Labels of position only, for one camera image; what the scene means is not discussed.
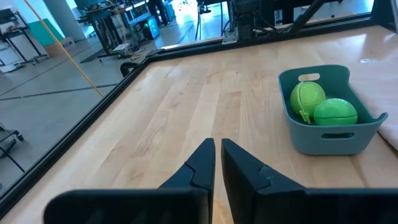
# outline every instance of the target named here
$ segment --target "workbench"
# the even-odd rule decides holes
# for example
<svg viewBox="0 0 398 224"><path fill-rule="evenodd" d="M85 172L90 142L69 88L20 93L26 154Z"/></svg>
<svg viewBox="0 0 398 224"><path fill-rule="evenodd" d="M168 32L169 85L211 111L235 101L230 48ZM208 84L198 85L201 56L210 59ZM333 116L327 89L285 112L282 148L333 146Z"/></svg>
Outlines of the workbench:
<svg viewBox="0 0 398 224"><path fill-rule="evenodd" d="M297 152L277 76L322 64L392 68L397 46L396 35L372 26L151 63L0 223L41 223L49 200L71 189L157 188L208 137L216 143L215 197L225 205L221 138L306 187L396 188L397 152L379 134L356 156ZM375 54L378 62L360 63Z"/></svg>

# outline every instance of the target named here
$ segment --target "basket handle hole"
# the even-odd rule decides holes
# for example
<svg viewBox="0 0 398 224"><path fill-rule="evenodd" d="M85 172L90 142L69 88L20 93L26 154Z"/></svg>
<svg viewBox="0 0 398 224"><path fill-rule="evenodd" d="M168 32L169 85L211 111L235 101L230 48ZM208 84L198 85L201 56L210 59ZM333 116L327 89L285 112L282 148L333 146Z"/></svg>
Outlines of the basket handle hole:
<svg viewBox="0 0 398 224"><path fill-rule="evenodd" d="M354 137L354 133L339 133L339 134L322 134L322 139L351 139Z"/></svg>
<svg viewBox="0 0 398 224"><path fill-rule="evenodd" d="M298 80L300 82L315 81L315 80L318 80L320 77L321 77L321 75L319 75L319 73L311 73L311 74L305 74L305 75L299 76Z"/></svg>

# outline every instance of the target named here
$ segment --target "green ball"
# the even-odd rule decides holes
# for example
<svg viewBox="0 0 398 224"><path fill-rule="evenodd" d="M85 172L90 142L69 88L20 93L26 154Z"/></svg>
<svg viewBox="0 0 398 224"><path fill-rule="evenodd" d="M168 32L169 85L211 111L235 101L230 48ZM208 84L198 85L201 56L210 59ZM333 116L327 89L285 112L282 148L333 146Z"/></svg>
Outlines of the green ball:
<svg viewBox="0 0 398 224"><path fill-rule="evenodd" d="M325 91L315 82L300 82L290 94L290 104L294 113L301 115L308 124L314 109L326 99Z"/></svg>
<svg viewBox="0 0 398 224"><path fill-rule="evenodd" d="M356 124L358 112L348 101L332 98L315 108L313 118L318 125L350 125Z"/></svg>

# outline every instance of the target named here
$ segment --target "yellow cable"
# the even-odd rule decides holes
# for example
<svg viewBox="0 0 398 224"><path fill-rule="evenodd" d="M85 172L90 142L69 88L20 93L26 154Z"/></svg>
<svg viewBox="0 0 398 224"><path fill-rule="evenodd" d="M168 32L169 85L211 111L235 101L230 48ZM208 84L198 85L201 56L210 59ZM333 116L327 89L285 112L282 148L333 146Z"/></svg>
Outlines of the yellow cable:
<svg viewBox="0 0 398 224"><path fill-rule="evenodd" d="M29 4L29 2L27 0L24 0L25 3L28 5L28 7L33 11L33 13L37 16L37 18L39 19L40 23L44 26L44 28L47 30L47 32L51 35L51 37L53 38L54 41L56 41L56 43L58 44L58 46L60 46L60 48L62 49L63 53L68 56L69 60L73 63L73 65L79 70L79 72L81 73L81 75L83 75L83 77L88 81L88 83L95 89L95 91L97 91L97 93L99 95L101 95L101 97L104 97L104 95L102 94L102 92L100 92L99 89L97 89L97 87L94 85L94 83L87 77L87 75L83 72L83 70L79 67L79 65L77 65L77 63L74 61L74 59L69 55L68 51L62 46L62 44L57 40L57 38L54 36L54 34L51 32L51 30L49 29L49 27L47 27L47 25L45 24L45 22L42 20L42 18L38 15L38 13L36 12L36 10Z"/></svg>

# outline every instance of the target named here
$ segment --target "cable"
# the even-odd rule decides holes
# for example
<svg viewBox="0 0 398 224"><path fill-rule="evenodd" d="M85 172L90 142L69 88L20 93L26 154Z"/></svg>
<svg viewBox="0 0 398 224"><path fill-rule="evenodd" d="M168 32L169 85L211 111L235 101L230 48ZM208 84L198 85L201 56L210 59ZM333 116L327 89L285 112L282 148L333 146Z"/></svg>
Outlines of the cable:
<svg viewBox="0 0 398 224"><path fill-rule="evenodd" d="M129 54L132 54L130 51L129 51L129 49L128 49L128 47L126 46L127 45L127 35L126 35L126 30L124 29L124 24L123 24L123 21L122 21L122 15L120 15L120 12L119 12L119 8L117 7L117 5L115 5L113 2L112 2L112 0L109 0L110 1L110 3L111 3L111 5L112 6L114 6L115 8L116 8L116 14L118 15L118 16L116 16L116 20L118 21L118 24L119 25L121 25L121 27L122 27L122 33L123 33L123 45L124 45L124 54L125 55L129 55Z"/></svg>
<svg viewBox="0 0 398 224"><path fill-rule="evenodd" d="M94 85L94 83L87 77L87 75L83 72L83 70L77 65L77 63L74 61L74 59L70 56L68 51L62 46L62 44L58 41L58 39L54 36L54 34L51 32L49 27L45 24L43 19L39 16L39 14L36 12L36 10L30 5L30 3L27 0L24 0L24 2L27 4L27 6L32 10L32 12L36 15L36 17L39 19L40 23L44 26L44 28L47 30L47 32L51 35L53 40L58 44L58 46L62 49L63 53L69 58L69 60L72 62L72 64L79 70L80 74L83 75L83 78L88 81L88 83L97 91L97 93L101 96L104 97L102 92L97 89L97 86Z"/></svg>
<svg viewBox="0 0 398 224"><path fill-rule="evenodd" d="M139 54L139 53L143 53L145 52L145 47L139 47L139 49L136 52L133 52L134 55Z"/></svg>
<svg viewBox="0 0 398 224"><path fill-rule="evenodd" d="M221 32L221 36L224 34L226 26L229 24L229 22L231 22L231 19L228 20L228 22L225 24L223 31Z"/></svg>

